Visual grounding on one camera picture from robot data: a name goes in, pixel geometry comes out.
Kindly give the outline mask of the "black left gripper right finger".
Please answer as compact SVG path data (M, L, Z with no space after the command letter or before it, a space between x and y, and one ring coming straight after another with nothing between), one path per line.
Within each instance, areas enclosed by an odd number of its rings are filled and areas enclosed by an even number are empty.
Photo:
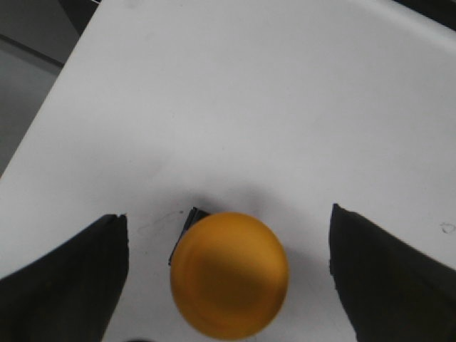
M329 270L357 341L454 341L455 270L335 204Z

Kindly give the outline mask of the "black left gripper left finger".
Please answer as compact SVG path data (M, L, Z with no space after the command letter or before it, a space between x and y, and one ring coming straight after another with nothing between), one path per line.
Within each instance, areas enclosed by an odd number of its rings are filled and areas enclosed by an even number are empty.
M102 341L127 275L127 218L104 215L1 279L1 340Z

